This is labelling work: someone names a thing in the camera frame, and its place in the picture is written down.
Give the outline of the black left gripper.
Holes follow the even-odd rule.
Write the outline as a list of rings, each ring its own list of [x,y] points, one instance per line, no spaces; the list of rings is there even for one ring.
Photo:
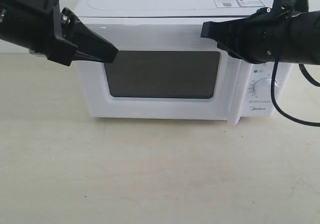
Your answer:
[[[52,62],[113,63],[117,47],[85,24],[60,0],[0,0],[0,38]]]

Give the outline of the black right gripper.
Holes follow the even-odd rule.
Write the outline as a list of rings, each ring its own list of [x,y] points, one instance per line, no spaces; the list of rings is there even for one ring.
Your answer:
[[[319,65],[320,13],[300,13],[272,22],[256,23],[246,29],[246,53],[242,49],[242,30],[246,19],[204,22],[201,38],[216,41],[229,56],[252,62]]]

